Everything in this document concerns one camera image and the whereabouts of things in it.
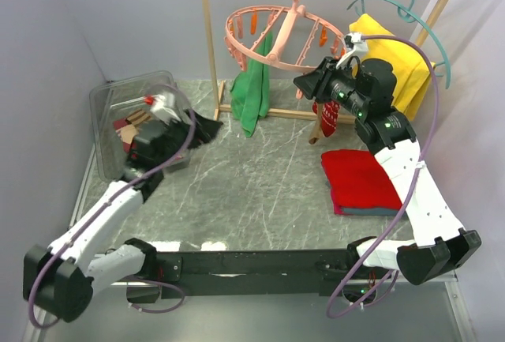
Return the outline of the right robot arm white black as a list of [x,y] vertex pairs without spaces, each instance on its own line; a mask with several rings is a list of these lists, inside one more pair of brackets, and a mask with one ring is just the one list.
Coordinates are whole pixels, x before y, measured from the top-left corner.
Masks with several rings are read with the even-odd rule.
[[346,259],[350,275],[363,278],[374,267],[396,269],[414,285],[462,266],[481,246],[451,211],[428,167],[407,117],[392,104],[397,80],[389,62],[378,58],[349,63],[325,58],[311,73],[294,78],[309,100],[334,100],[354,115],[355,130],[395,189],[413,229],[410,241],[379,241],[370,254]]

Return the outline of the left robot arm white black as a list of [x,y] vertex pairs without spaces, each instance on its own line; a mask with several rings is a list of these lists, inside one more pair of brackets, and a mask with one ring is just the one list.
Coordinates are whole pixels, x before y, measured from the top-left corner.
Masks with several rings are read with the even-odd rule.
[[187,121],[153,117],[144,123],[132,139],[121,177],[64,235],[25,254],[23,297],[36,328],[44,327],[36,319],[36,307],[70,323],[83,314],[94,295],[118,280],[164,285],[157,250],[147,242],[129,239],[109,254],[95,254],[114,228],[155,192],[164,168],[185,151],[213,142],[223,125],[193,109],[184,114]]

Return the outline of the brown sock pair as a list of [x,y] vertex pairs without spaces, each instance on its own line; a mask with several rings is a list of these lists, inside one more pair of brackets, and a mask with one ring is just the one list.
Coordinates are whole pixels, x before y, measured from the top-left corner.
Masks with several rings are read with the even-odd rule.
[[143,109],[138,109],[125,118],[127,124],[137,126],[152,118],[151,114]]

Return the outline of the red patterned sock pair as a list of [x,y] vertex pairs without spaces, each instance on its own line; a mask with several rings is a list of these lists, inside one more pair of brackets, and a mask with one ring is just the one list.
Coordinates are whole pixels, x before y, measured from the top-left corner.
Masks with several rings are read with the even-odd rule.
[[323,137],[330,137],[336,130],[340,105],[335,101],[317,103],[312,105],[312,111],[316,114],[316,120],[320,120]]

